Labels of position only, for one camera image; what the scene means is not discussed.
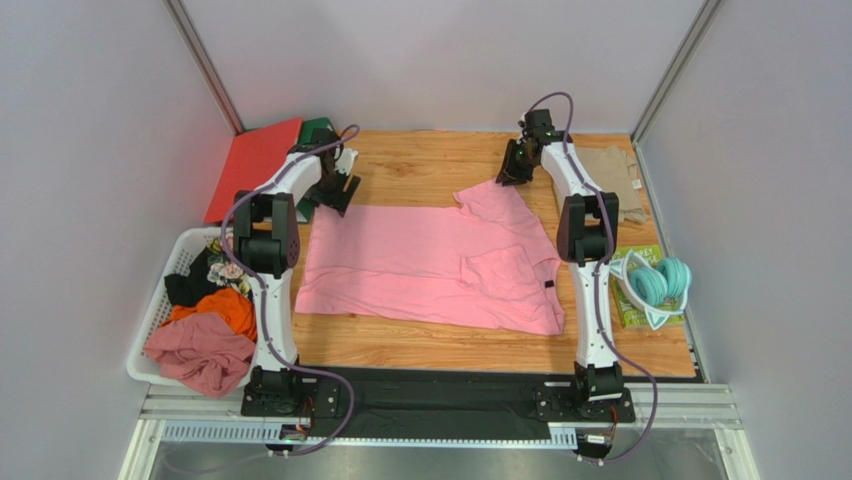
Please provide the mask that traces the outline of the pink t-shirt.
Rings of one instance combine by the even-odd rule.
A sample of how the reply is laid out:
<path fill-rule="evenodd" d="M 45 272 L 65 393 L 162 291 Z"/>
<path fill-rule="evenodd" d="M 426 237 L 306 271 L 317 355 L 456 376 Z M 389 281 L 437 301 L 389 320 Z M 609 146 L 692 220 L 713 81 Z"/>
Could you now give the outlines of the pink t-shirt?
<path fill-rule="evenodd" d="M 454 198 L 317 212 L 296 312 L 561 334 L 560 258 L 539 217 L 497 183 Z"/>

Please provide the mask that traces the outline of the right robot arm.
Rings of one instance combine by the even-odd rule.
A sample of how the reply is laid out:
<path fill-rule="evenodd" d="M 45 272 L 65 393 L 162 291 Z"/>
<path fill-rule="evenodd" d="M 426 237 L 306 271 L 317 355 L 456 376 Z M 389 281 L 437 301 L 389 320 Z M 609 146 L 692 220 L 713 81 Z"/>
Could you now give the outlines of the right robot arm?
<path fill-rule="evenodd" d="M 507 143 L 496 182 L 522 185 L 541 167 L 559 195 L 556 248 L 571 274 L 578 320 L 570 409 L 584 420 L 597 419 L 612 413 L 625 391 L 619 358 L 612 348 L 607 296 L 619 198 L 592 180 L 568 131 L 554 127 L 547 109 L 530 109 L 518 125 L 520 136 Z"/>

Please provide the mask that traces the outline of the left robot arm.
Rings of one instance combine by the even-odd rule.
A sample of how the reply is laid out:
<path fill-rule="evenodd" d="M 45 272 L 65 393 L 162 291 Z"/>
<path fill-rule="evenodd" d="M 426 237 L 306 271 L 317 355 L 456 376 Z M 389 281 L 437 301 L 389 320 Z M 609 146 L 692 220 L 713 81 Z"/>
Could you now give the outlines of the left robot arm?
<path fill-rule="evenodd" d="M 360 183 L 352 173 L 357 153 L 346 144 L 359 132 L 356 124 L 314 132 L 308 144 L 287 152 L 268 180 L 238 192 L 225 215 L 221 231 L 232 239 L 223 248 L 248 276 L 259 331 L 240 410 L 245 417 L 307 417 L 317 412 L 324 387 L 332 395 L 328 410 L 336 413 L 340 390 L 352 387 L 339 374 L 301 365 L 290 287 L 301 256 L 297 205 L 308 199 L 345 214 Z"/>

